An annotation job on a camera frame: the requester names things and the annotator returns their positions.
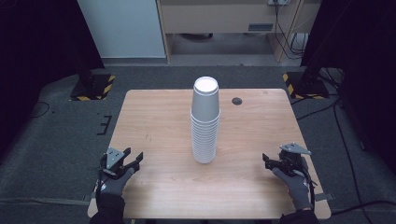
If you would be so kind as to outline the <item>stack of white paper cups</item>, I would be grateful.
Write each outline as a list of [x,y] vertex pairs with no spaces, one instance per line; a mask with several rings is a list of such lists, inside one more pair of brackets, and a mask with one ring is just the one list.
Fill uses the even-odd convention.
[[197,120],[191,114],[192,153],[196,161],[210,163],[216,157],[219,116],[209,122]]

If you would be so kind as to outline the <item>black curtain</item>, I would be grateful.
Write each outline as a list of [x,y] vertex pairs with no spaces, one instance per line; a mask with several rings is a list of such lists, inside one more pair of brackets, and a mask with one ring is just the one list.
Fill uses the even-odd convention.
[[396,0],[322,0],[301,65],[344,72],[360,140],[396,175]]
[[0,0],[0,158],[43,87],[103,66],[78,0]]

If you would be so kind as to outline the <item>hazard-striped stand base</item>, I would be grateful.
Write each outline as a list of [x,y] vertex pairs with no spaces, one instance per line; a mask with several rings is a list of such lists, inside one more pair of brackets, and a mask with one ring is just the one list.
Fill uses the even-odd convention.
[[324,83],[304,72],[287,72],[282,75],[292,99],[325,99],[329,92]]
[[93,82],[84,83],[79,80],[70,93],[71,101],[104,100],[115,80],[114,75],[93,75]]

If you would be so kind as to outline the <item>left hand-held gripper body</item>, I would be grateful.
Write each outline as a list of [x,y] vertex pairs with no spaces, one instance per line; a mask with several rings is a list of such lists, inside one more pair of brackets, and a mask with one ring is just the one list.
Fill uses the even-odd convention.
[[126,165],[124,164],[126,157],[123,157],[123,151],[110,147],[100,160],[100,168],[106,176],[119,179],[126,173],[123,171],[123,166]]

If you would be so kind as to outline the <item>person's right hand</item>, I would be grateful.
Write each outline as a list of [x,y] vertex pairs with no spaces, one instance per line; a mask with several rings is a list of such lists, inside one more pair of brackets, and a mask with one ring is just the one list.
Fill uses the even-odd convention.
[[304,177],[285,175],[278,168],[274,168],[272,173],[277,176],[287,187],[288,194],[296,211],[312,210],[313,204],[309,201],[308,186]]

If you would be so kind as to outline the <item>grey tape strip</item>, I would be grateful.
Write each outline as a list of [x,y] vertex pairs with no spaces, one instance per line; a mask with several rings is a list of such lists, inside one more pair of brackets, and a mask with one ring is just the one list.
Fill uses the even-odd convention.
[[331,201],[334,199],[334,196],[331,193],[319,193],[315,195],[315,201],[320,202],[320,201]]

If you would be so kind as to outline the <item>person's left hand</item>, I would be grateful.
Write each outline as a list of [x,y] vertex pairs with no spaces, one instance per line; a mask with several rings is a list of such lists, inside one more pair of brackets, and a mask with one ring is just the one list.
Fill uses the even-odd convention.
[[112,179],[106,175],[101,175],[100,194],[103,195],[107,193],[116,196],[121,196],[126,183],[132,177],[133,174],[134,174],[134,168],[130,168],[119,179]]

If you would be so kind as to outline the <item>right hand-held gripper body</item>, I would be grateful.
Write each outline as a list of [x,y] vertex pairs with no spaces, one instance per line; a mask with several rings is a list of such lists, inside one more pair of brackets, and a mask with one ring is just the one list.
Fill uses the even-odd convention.
[[280,170],[290,177],[300,175],[309,177],[307,170],[303,166],[302,155],[311,155],[311,152],[297,143],[290,143],[279,147],[281,149],[279,158],[282,164]]

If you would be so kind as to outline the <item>light wooden desk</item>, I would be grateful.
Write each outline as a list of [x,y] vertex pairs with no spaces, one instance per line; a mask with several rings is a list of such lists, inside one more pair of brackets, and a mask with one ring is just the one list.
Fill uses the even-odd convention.
[[164,51],[171,58],[180,34],[266,33],[278,62],[288,54],[292,36],[308,34],[323,0],[290,0],[268,6],[267,0],[156,0]]

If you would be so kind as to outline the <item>white panel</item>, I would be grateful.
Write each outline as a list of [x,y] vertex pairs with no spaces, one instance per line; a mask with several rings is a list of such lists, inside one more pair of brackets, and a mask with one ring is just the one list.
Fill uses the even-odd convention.
[[164,58],[156,0],[78,0],[102,58]]

